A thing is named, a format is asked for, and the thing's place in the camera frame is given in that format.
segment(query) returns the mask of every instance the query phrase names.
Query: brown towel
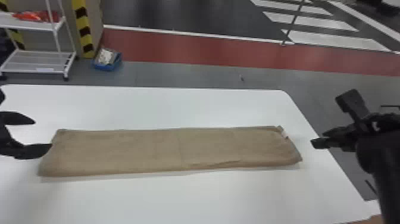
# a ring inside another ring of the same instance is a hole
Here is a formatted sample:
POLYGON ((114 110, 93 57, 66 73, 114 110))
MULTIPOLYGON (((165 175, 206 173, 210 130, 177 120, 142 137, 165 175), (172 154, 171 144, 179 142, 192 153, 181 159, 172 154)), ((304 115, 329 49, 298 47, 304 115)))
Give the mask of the brown towel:
POLYGON ((230 167, 302 160, 281 127, 83 131, 60 129, 41 176, 86 176, 230 167))

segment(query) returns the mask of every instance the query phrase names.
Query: white wire shelf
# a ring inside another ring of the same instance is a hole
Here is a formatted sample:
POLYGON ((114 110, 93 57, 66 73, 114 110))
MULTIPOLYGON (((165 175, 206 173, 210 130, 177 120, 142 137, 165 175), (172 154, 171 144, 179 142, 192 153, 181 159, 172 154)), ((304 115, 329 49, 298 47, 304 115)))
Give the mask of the white wire shelf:
MULTIPOLYGON (((65 17, 63 16, 58 23, 54 23, 54 29, 58 31, 64 23, 65 17)), ((0 28, 53 31, 51 23, 19 20, 14 18, 12 13, 3 12, 0 12, 0 28)))
POLYGON ((1 72, 56 73, 68 72, 75 52, 22 51, 16 49, 1 66, 1 72))

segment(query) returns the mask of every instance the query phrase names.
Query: red object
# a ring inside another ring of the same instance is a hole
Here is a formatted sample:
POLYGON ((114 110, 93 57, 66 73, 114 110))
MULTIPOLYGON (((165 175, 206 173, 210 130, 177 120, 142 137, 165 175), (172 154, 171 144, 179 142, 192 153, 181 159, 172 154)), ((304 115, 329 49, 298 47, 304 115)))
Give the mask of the red object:
MULTIPOLYGON (((53 16, 54 23, 58 23, 60 21, 58 12, 52 11, 51 14, 53 16)), ((12 16, 20 20, 48 22, 48 23, 51 22, 49 13, 47 11, 35 11, 35 12, 25 11, 22 13, 14 13, 12 16)))
POLYGON ((19 18, 20 20, 37 21, 37 22, 42 21, 42 19, 34 12, 14 13, 12 16, 15 18, 19 18))

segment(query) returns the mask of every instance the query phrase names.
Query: floor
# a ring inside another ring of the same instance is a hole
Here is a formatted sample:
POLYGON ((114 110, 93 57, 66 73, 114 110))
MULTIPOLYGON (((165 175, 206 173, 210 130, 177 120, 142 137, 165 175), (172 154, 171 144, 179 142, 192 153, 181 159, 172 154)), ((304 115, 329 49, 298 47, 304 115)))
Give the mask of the floor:
MULTIPOLYGON (((2 84, 281 89, 318 134, 351 122, 334 98, 352 88, 371 111, 398 104, 399 27, 373 12, 375 20, 363 18, 358 5, 306 0, 283 47, 278 43, 300 0, 122 2, 102 1, 107 24, 102 45, 123 53, 116 71, 94 70, 81 59, 69 82, 47 74, 9 74, 2 84)), ((373 180, 355 155, 331 153, 363 198, 376 199, 373 180)))

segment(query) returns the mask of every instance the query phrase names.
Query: shelf rack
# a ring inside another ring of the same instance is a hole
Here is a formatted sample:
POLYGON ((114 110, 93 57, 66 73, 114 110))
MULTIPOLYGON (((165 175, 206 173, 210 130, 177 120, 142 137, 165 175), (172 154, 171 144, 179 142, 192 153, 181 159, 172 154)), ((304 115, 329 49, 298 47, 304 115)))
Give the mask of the shelf rack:
POLYGON ((57 23, 54 23, 49 0, 45 0, 45 2, 50 23, 23 21, 14 18, 12 13, 1 12, 0 28, 5 28, 9 37, 11 37, 9 29, 52 32, 57 51, 23 51, 18 48, 15 40, 11 38, 15 46, 15 51, 11 53, 7 60, 4 61, 3 65, 0 66, 0 80, 7 79, 3 74, 4 72, 62 74, 65 81, 69 80, 68 72, 76 57, 76 49, 72 39, 71 30, 65 20, 65 11, 61 0, 57 0, 62 13, 60 21, 57 23), (67 27, 73 52, 61 52, 60 43, 58 41, 58 31, 64 24, 67 27))

